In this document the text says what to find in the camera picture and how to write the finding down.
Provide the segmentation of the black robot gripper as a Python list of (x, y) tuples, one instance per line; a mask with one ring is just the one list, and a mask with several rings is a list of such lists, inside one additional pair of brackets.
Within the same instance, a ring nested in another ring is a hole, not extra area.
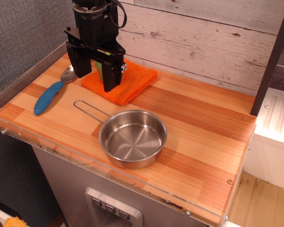
[[(118, 0), (74, 0), (72, 9), (75, 27), (67, 27), (67, 52), (78, 78), (92, 72), (90, 59), (98, 58), (98, 51), (111, 55), (125, 55), (116, 41), (119, 29), (126, 25), (126, 12)], [(121, 84), (122, 64), (102, 63), (104, 91), (110, 92)]]

